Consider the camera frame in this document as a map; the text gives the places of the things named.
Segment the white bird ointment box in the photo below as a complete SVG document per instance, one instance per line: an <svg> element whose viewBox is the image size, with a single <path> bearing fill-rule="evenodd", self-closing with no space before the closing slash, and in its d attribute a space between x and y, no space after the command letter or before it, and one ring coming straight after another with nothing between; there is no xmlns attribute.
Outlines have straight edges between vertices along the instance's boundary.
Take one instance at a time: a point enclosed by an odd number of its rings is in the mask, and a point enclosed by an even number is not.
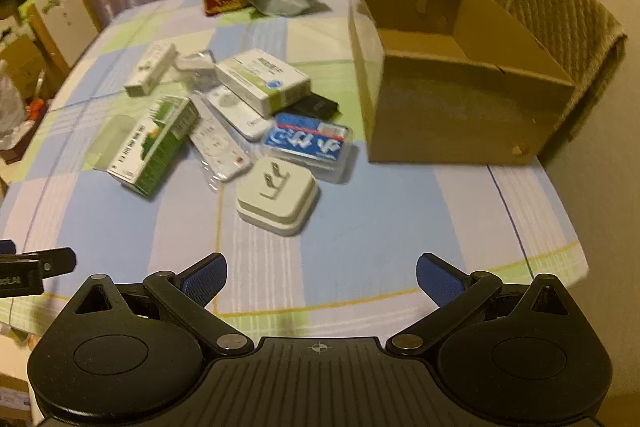
<svg viewBox="0 0 640 427"><path fill-rule="evenodd" d="M125 84L125 91L130 98L148 96L160 77L175 61L176 46L172 42L154 43L145 51Z"/></svg>

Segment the blue floss pick box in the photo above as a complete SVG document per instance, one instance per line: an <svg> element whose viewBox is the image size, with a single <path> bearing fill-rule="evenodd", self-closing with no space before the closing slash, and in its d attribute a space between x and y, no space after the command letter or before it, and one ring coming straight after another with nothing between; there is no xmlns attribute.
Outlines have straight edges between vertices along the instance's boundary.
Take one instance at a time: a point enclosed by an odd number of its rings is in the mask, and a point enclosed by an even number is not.
<svg viewBox="0 0 640 427"><path fill-rule="evenodd" d="M317 118L280 113L262 138L262 151L341 183L352 153L352 129Z"/></svg>

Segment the small white round remote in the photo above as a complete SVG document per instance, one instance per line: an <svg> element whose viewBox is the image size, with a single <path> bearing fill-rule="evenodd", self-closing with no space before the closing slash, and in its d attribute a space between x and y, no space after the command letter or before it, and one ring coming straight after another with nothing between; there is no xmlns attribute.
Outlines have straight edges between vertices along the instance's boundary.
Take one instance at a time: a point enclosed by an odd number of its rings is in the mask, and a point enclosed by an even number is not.
<svg viewBox="0 0 640 427"><path fill-rule="evenodd" d="M223 84L210 90L205 98L247 141L259 141L273 124L272 118L260 116Z"/></svg>

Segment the clear plastic box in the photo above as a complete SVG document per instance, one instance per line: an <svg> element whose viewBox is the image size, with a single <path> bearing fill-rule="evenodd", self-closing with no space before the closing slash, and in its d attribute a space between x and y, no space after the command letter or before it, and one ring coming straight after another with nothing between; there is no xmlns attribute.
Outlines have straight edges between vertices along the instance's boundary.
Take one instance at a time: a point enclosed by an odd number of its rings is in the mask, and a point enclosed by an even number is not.
<svg viewBox="0 0 640 427"><path fill-rule="evenodd" d="M178 54L175 70L182 81L215 81L215 59L209 50L192 54Z"/></svg>

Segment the white power adapter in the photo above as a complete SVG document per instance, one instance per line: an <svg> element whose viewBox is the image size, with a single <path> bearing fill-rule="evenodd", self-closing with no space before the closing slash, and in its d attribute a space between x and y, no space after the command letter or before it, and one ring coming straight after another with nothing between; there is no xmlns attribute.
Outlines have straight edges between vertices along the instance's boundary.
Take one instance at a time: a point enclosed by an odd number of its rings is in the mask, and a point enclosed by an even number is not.
<svg viewBox="0 0 640 427"><path fill-rule="evenodd" d="M319 185L305 167L264 156L236 189L236 211L242 220L281 236L293 236L305 225L319 195Z"/></svg>

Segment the black remote control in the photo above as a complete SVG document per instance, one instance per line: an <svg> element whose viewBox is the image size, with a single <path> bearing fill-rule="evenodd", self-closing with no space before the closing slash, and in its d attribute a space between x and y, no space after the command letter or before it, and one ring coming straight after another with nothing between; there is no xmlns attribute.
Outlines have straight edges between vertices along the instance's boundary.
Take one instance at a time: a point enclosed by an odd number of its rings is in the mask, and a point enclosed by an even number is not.
<svg viewBox="0 0 640 427"><path fill-rule="evenodd" d="M286 110L299 116L331 120L338 113L338 104L322 95L311 93L288 106Z"/></svg>

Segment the crumpled plastic bag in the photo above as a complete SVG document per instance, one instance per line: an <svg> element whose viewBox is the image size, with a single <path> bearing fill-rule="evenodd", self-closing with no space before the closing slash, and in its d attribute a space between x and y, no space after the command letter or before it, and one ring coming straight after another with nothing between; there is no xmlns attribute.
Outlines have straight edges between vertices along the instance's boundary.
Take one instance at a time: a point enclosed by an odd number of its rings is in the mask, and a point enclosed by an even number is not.
<svg viewBox="0 0 640 427"><path fill-rule="evenodd" d="M0 150L11 150L32 124L27 120L26 105L8 74L8 64L1 61L0 78Z"/></svg>

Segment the white kids chair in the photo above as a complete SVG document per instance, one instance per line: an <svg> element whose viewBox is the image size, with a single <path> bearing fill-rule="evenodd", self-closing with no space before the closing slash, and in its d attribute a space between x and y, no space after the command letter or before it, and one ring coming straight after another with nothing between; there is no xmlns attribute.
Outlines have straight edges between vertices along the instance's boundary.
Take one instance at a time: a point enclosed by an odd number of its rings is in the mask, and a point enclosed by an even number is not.
<svg viewBox="0 0 640 427"><path fill-rule="evenodd" d="M85 0L34 0L27 15L36 37L64 76L101 32Z"/></svg>

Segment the white green medicine box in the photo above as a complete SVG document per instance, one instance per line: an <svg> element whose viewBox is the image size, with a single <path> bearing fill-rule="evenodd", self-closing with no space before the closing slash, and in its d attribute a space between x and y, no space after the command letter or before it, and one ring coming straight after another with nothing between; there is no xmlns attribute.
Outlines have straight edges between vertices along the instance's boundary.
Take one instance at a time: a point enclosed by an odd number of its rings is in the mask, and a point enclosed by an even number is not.
<svg viewBox="0 0 640 427"><path fill-rule="evenodd" d="M260 49L225 58L215 69L218 80L262 117L311 94L306 74Z"/></svg>

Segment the quilted brown chair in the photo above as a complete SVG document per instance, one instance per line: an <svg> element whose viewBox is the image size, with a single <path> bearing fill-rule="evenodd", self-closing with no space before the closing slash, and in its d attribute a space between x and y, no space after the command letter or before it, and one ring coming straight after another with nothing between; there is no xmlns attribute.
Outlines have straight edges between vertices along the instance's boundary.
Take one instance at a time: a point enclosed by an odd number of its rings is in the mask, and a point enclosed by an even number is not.
<svg viewBox="0 0 640 427"><path fill-rule="evenodd" d="M508 11L573 80L558 131L574 140L623 61L623 25L598 0L510 0Z"/></svg>

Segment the checkered tablecloth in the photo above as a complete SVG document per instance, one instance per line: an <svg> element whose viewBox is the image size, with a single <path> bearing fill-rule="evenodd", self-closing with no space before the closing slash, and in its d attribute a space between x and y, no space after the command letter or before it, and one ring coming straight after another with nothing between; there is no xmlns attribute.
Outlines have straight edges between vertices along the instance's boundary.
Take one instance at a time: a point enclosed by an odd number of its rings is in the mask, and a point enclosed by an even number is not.
<svg viewBox="0 0 640 427"><path fill-rule="evenodd" d="M6 298L1 322L40 335L80 284L134 283L226 257L212 310L248 335L388 337L432 303L416 285L427 251L508 283L551 273L566 285L588 263L548 176L529 167L372 164L350 49L350 0L314 14L206 16L201 0L158 0L117 15L70 73L12 170L1 234L19 251L70 247L75 270L39 296ZM115 174L162 125L125 82L149 51L222 60L261 49L306 72L338 105L335 124L285 124L246 142L202 96L203 124L143 196Z"/></svg>

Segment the brown cardboard box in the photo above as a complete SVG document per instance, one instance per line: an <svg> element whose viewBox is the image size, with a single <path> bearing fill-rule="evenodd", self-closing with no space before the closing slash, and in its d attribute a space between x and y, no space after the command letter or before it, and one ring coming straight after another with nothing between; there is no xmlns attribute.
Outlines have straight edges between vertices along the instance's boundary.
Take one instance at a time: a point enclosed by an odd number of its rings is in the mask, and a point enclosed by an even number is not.
<svg viewBox="0 0 640 427"><path fill-rule="evenodd" d="M372 162L530 164L574 83L495 0L350 0Z"/></svg>

